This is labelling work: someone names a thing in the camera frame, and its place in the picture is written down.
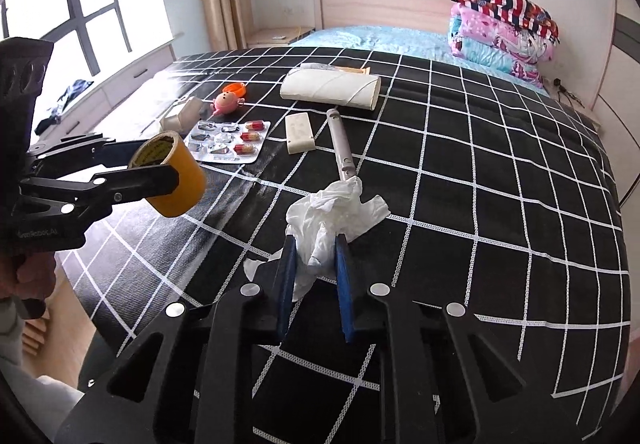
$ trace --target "orange lid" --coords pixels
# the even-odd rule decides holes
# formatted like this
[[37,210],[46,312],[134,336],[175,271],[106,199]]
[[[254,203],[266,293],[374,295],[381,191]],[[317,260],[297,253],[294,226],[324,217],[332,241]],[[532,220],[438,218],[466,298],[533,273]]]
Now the orange lid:
[[222,89],[223,92],[233,92],[237,97],[241,98],[246,94],[246,85],[244,83],[231,83]]

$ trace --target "nightstand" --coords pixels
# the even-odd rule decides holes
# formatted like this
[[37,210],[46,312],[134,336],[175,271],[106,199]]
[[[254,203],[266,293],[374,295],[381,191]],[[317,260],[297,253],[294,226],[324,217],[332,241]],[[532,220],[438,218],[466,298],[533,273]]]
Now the nightstand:
[[250,49],[258,47],[284,47],[305,37],[313,30],[313,27],[262,29],[249,37],[247,46]]

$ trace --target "silver screw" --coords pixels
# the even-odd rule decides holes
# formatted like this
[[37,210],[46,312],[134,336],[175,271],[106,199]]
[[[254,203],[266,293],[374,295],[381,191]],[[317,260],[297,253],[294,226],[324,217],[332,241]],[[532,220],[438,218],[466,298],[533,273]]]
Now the silver screw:
[[245,283],[240,287],[240,294],[243,296],[255,296],[260,292],[260,285],[257,283]]
[[454,318],[462,318],[465,315],[466,309],[460,303],[449,303],[447,305],[447,314]]
[[391,289],[389,289],[386,283],[374,283],[369,290],[373,296],[386,296],[391,292]]
[[184,305],[178,302],[171,303],[171,305],[168,305],[167,308],[164,309],[164,313],[169,316],[169,318],[177,318],[184,313]]

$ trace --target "blue bed sheet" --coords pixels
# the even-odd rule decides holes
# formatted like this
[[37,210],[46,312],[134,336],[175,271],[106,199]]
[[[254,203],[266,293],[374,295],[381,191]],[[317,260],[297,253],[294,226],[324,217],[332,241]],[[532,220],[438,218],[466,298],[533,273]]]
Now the blue bed sheet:
[[339,47],[360,50],[375,50],[391,54],[404,54],[417,58],[431,59],[455,65],[465,69],[482,72],[495,78],[530,88],[548,95],[541,88],[505,74],[496,69],[479,65],[471,61],[456,58],[451,54],[447,37],[443,34],[401,27],[373,25],[357,25],[323,29],[309,34],[305,38],[292,43],[296,47]]

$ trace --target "window frame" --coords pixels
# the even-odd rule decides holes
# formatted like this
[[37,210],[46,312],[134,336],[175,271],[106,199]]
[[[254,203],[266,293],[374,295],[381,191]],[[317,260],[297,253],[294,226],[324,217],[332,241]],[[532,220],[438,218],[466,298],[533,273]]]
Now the window frame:
[[[100,73],[100,65],[98,64],[98,59],[95,56],[94,47],[91,44],[89,33],[86,29],[86,24],[94,18],[97,18],[101,14],[104,14],[105,12],[115,10],[116,16],[118,18],[118,24],[120,25],[120,31],[122,33],[122,38],[124,39],[124,43],[127,48],[127,52],[132,52],[131,44],[129,42],[129,36],[127,35],[124,20],[122,19],[120,2],[118,0],[113,0],[111,4],[105,5],[104,7],[96,10],[95,12],[92,12],[91,14],[88,14],[87,16],[82,13],[82,5],[80,0],[66,0],[66,5],[69,11],[69,19],[54,27],[40,39],[57,42],[67,34],[75,31],[76,34],[78,34],[80,48],[82,49],[82,54],[84,55],[84,59],[89,68],[89,72],[91,72],[92,76],[95,76]],[[2,27],[2,36],[4,38],[9,37],[10,28],[7,23],[6,4],[4,0],[2,0],[2,2],[0,3],[0,22]]]

